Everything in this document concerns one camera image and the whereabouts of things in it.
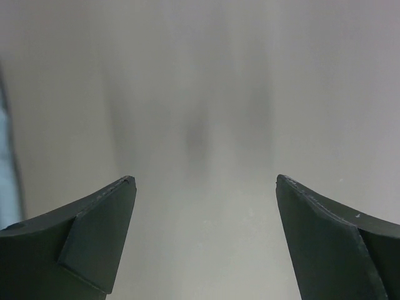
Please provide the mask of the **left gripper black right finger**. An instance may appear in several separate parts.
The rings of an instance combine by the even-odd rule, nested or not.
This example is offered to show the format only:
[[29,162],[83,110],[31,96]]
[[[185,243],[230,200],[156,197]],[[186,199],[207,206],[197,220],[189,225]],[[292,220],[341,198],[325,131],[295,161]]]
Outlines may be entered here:
[[276,197],[302,299],[399,299],[399,225],[285,175]]

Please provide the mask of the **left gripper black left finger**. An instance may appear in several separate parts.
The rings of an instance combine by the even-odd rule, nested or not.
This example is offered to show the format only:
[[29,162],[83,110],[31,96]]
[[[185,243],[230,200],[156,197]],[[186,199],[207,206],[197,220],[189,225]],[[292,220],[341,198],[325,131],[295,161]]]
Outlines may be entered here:
[[99,191],[1,230],[1,299],[106,299],[136,198],[124,176]]

